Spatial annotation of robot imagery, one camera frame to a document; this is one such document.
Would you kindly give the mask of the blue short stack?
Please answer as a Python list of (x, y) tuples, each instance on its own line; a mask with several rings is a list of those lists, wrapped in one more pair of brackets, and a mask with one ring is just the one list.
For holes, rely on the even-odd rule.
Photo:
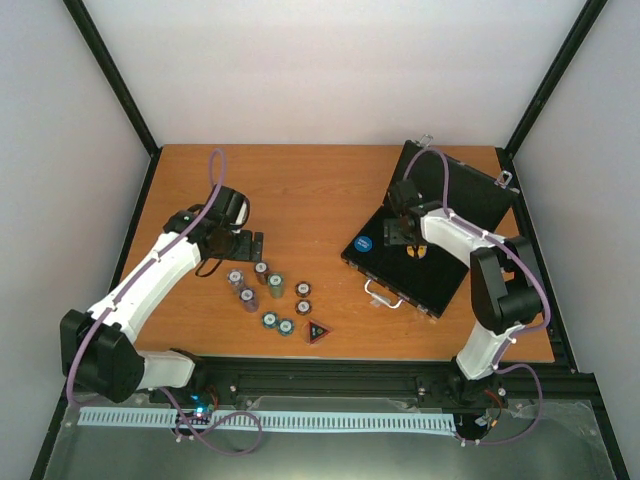
[(281, 335), (289, 336), (295, 330), (295, 323), (291, 319), (284, 318), (279, 322), (277, 330)]
[(265, 312), (261, 317), (262, 325), (267, 329), (277, 328), (279, 325), (279, 317), (275, 312)]

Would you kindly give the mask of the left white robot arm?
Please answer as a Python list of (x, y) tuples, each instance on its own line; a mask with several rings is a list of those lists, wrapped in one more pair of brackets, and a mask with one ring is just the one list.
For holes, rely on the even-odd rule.
[(115, 403), (138, 390), (173, 388), (186, 402), (208, 390), (203, 360), (185, 350), (141, 351), (144, 324), (172, 288), (211, 258), (259, 262), (264, 235), (181, 210), (164, 225), (150, 252), (106, 297), (87, 311), (69, 310), (60, 322), (66, 396), (81, 386)]

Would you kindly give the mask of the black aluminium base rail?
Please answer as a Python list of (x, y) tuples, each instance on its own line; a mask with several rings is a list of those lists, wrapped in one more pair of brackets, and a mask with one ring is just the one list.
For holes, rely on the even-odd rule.
[(594, 375), (572, 373), (566, 365), (509, 364), (498, 374), (466, 380), (454, 362), (232, 357), (197, 357), (194, 362), (186, 385), (170, 390), (185, 406), (210, 394), (230, 405), (262, 396), (389, 398), (450, 413), (480, 411), (510, 398), (602, 402)]

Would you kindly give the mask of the right black frame post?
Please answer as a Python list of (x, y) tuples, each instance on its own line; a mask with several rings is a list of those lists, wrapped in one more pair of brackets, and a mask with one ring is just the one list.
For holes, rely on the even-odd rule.
[(574, 20), (504, 147), (505, 154), (509, 160), (515, 158), (519, 149), (524, 144), (524, 141), (540, 117), (544, 107), (550, 100), (553, 92), (559, 85), (607, 3), (607, 0), (588, 0), (584, 2), (579, 14)]

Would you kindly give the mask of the blue round blind button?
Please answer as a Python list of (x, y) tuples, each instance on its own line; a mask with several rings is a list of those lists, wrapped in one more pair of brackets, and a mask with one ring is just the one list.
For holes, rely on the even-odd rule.
[(374, 242), (367, 235), (359, 235), (354, 239), (353, 246), (358, 252), (367, 253), (373, 249)]

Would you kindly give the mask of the black frame post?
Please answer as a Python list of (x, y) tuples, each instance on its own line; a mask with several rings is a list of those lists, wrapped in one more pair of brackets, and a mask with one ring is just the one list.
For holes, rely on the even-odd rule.
[(85, 2), (81, 0), (63, 0), (63, 4), (98, 64), (105, 80), (116, 96), (144, 150), (150, 157), (156, 156), (160, 148), (144, 120)]
[(504, 147), (505, 154), (509, 160), (515, 158), (519, 149), (524, 144), (524, 141), (540, 117), (544, 107), (550, 100), (553, 92), (559, 85), (607, 3), (607, 0), (588, 0), (584, 2), (579, 14), (574, 20)]

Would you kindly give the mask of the brown short stack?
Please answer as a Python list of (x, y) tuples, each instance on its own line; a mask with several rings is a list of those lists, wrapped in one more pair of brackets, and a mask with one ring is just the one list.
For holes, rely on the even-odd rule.
[(295, 311), (301, 316), (308, 315), (312, 311), (312, 304), (309, 300), (301, 299), (296, 303)]
[(306, 298), (311, 293), (311, 284), (309, 282), (301, 281), (295, 286), (295, 293), (299, 298)]

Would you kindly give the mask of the blue short stack right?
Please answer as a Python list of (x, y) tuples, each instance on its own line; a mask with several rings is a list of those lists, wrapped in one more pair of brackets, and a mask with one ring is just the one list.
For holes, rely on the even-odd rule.
[(279, 322), (277, 330), (281, 335), (289, 336), (295, 330), (295, 323), (291, 319), (284, 318)]

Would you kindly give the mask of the brown short stack upper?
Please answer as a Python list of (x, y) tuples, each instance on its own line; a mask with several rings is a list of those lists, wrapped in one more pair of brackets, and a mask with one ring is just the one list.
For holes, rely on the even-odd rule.
[(309, 282), (301, 281), (295, 286), (295, 293), (299, 298), (306, 298), (311, 293), (311, 284)]

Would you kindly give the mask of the purple chip stack upper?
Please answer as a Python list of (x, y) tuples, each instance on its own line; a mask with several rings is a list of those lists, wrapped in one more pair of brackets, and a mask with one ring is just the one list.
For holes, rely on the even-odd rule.
[(235, 294), (239, 294), (246, 286), (244, 274), (239, 269), (232, 269), (227, 275), (227, 281)]

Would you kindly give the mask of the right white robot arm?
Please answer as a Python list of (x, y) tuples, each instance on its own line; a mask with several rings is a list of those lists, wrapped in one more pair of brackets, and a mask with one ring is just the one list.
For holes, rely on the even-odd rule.
[(531, 244), (523, 237), (506, 238), (482, 229), (445, 200), (428, 202), (412, 180), (390, 186), (387, 198), (404, 242), (438, 246), (469, 268), (476, 321), (455, 363), (467, 380), (497, 372), (506, 349), (548, 310), (538, 275), (526, 258)]

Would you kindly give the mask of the left black frame post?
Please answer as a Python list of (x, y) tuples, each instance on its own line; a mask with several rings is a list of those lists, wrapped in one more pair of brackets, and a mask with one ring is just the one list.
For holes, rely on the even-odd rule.
[(116, 96), (144, 150), (150, 157), (156, 156), (160, 148), (144, 120), (85, 2), (81, 0), (63, 0), (63, 4), (98, 64), (105, 80)]

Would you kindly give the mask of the triangular all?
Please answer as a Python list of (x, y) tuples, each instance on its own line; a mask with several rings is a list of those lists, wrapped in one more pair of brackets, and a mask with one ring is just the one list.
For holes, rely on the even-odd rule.
[(314, 345), (323, 340), (332, 332), (332, 329), (315, 320), (309, 320), (305, 326), (305, 341), (308, 345)]

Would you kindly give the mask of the brown short stack lower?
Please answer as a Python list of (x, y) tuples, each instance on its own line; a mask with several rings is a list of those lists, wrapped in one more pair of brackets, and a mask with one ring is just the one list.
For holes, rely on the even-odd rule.
[(312, 311), (312, 304), (309, 300), (301, 299), (296, 303), (295, 311), (301, 316), (308, 315)]

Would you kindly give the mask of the purple chip stack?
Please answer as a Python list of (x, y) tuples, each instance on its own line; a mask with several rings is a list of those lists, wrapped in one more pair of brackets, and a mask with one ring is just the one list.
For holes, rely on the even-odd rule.
[(239, 299), (245, 311), (255, 313), (259, 309), (259, 301), (252, 288), (245, 287), (239, 292)]
[(244, 274), (239, 269), (232, 269), (227, 275), (227, 281), (235, 294), (239, 294), (246, 286)]

